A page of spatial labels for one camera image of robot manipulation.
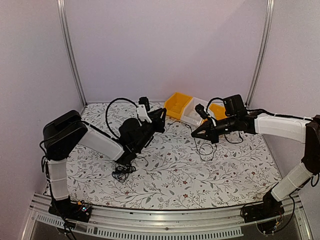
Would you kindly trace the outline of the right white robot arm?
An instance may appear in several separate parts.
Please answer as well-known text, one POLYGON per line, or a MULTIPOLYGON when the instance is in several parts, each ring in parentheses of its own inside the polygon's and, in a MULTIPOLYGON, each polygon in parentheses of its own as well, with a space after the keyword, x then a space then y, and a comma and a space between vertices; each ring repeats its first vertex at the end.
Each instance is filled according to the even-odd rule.
POLYGON ((309 120, 297 119, 271 116, 256 110, 246 115, 229 116, 216 122, 207 120, 194 130, 191 136, 216 144, 219 142, 219 136, 238 131, 252 135, 277 136, 304 144, 301 163, 270 190, 273 199, 266 200, 258 208, 262 218, 269 218, 278 210, 277 202, 285 199, 311 177, 320 173, 320 116, 316 115, 309 120))

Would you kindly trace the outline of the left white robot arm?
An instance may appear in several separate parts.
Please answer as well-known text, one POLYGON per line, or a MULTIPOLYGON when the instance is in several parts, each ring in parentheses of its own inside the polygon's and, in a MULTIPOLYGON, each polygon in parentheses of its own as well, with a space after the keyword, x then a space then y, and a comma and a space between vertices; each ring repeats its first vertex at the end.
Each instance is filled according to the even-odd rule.
POLYGON ((48 123, 43 128, 43 144, 48 160, 48 179, 51 184, 55 209, 63 216, 74 213, 74 205, 66 200, 67 158, 77 145, 105 155, 108 159, 128 166, 153 139, 155 133, 165 131, 167 110, 158 108, 147 112, 137 107, 137 117, 126 119, 119 127, 119 137, 111 137, 92 124, 82 120, 76 110, 71 110, 48 123))

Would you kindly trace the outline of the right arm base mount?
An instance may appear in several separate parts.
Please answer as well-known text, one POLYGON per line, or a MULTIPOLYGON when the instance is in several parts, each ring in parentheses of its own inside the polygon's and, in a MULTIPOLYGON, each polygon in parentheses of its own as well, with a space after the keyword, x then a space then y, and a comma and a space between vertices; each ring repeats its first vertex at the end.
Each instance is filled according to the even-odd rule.
POLYGON ((270 235, 276 232, 284 213, 285 210, 282 202, 277 201, 270 192, 267 192, 263 196, 262 203, 248 203, 240 210, 240 216, 244 219, 245 223, 272 218, 270 221, 257 224, 258 230, 264 235, 270 235))

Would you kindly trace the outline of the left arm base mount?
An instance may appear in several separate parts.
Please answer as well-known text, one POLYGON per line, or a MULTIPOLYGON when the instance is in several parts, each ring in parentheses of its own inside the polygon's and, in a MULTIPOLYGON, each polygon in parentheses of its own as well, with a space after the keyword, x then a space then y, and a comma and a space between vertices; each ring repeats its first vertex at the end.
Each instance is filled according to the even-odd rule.
POLYGON ((64 219, 88 223, 92 205, 83 200, 72 202, 70 199, 52 200, 48 212, 64 219))

